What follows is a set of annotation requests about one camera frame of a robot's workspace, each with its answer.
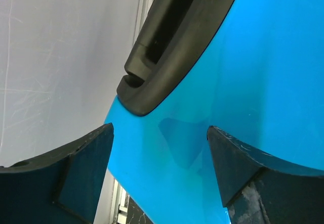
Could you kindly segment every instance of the black handle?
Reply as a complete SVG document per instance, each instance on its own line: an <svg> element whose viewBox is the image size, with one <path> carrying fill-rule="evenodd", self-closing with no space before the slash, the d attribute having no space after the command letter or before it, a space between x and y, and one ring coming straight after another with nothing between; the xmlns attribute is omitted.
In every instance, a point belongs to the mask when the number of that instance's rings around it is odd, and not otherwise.
<svg viewBox="0 0 324 224"><path fill-rule="evenodd" d="M194 66L234 0L154 0L125 64L121 103L143 116L159 105Z"/></svg>

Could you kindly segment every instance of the black plastic part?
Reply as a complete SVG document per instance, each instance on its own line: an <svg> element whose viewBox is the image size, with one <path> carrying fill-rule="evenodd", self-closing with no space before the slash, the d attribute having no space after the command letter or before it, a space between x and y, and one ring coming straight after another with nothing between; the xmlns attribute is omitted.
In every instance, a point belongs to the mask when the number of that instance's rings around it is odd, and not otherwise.
<svg viewBox="0 0 324 224"><path fill-rule="evenodd" d="M117 88L121 103L144 116L186 76L234 0L154 0Z"/></svg>
<svg viewBox="0 0 324 224"><path fill-rule="evenodd" d="M93 223L113 142L106 124L40 156L0 168L0 223Z"/></svg>
<svg viewBox="0 0 324 224"><path fill-rule="evenodd" d="M208 140L232 224L324 223L324 171L269 155L216 127Z"/></svg>

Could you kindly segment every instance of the blue surface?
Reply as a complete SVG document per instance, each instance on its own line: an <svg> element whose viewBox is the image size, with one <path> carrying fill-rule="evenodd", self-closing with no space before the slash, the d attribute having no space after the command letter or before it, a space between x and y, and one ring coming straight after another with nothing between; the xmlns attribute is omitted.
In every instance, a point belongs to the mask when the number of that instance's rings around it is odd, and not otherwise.
<svg viewBox="0 0 324 224"><path fill-rule="evenodd" d="M324 0L236 0L197 64L153 112L136 117L114 101L108 167L153 222L229 223L206 140L210 125L324 169L323 24Z"/></svg>

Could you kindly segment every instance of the blue panel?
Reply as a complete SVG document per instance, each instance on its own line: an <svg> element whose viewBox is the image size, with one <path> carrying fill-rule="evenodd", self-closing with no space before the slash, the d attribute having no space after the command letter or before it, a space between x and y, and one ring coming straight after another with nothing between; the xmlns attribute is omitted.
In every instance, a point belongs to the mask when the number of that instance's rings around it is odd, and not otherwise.
<svg viewBox="0 0 324 224"><path fill-rule="evenodd" d="M106 119L115 129L109 169L155 223L229 223L206 141L210 125L324 169L323 23L324 0L236 0L152 113L136 117L115 100Z"/></svg>

